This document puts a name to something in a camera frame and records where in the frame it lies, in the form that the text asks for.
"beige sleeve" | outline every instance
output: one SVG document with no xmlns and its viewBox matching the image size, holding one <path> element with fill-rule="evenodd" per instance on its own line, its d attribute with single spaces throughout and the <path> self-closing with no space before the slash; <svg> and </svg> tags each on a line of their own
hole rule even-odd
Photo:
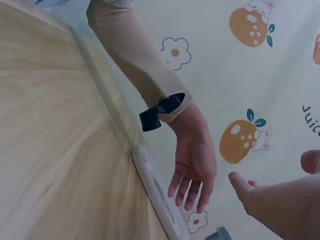
<svg viewBox="0 0 320 240">
<path fill-rule="evenodd" d="M 191 94 L 154 45 L 133 8 L 119 8 L 101 0 L 93 0 L 87 17 L 105 50 L 149 108 L 173 94 L 185 94 L 177 109 L 169 114 L 159 114 L 162 121 L 171 122 L 189 106 Z"/>
</svg>

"orange flower center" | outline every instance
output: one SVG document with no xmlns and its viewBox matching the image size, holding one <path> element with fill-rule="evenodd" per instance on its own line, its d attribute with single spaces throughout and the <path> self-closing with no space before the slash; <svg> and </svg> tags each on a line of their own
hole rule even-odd
<svg viewBox="0 0 320 240">
<path fill-rule="evenodd" d="M 174 57 L 178 57 L 180 54 L 179 50 L 178 49 L 172 49 L 171 51 L 171 55 L 174 56 Z"/>
</svg>

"dark blue ribbon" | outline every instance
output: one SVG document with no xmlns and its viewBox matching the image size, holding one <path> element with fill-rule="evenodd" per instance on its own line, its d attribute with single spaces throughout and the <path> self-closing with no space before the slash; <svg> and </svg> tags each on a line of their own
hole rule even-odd
<svg viewBox="0 0 320 240">
<path fill-rule="evenodd" d="M 168 98 L 162 100 L 159 105 L 149 108 L 148 110 L 140 113 L 140 120 L 142 124 L 142 131 L 149 132 L 161 127 L 158 114 L 170 114 L 176 110 L 183 100 L 186 94 L 183 92 L 176 93 Z"/>
</svg>

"wooden table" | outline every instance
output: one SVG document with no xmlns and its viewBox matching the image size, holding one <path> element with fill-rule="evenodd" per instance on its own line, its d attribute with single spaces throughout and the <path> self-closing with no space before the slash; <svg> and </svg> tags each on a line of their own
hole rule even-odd
<svg viewBox="0 0 320 240">
<path fill-rule="evenodd" d="M 0 239 L 166 240 L 95 45 L 24 0 L 0 0 L 0 30 Z"/>
</svg>

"cartoon fruit print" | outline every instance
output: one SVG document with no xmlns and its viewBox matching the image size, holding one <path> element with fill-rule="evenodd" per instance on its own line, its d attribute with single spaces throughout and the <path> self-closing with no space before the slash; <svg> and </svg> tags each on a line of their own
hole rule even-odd
<svg viewBox="0 0 320 240">
<path fill-rule="evenodd" d="M 275 31 L 274 24 L 268 25 L 263 21 L 263 16 L 257 11 L 247 11 L 244 7 L 235 10 L 229 20 L 233 35 L 244 45 L 258 47 L 265 40 L 272 47 L 273 40 L 269 33 Z"/>
<path fill-rule="evenodd" d="M 267 121 L 263 118 L 255 122 L 255 114 L 252 109 L 246 112 L 247 120 L 236 120 L 231 123 L 224 131 L 220 140 L 220 153 L 222 157 L 230 164 L 239 163 L 255 145 L 259 138 L 261 128 Z"/>
</svg>

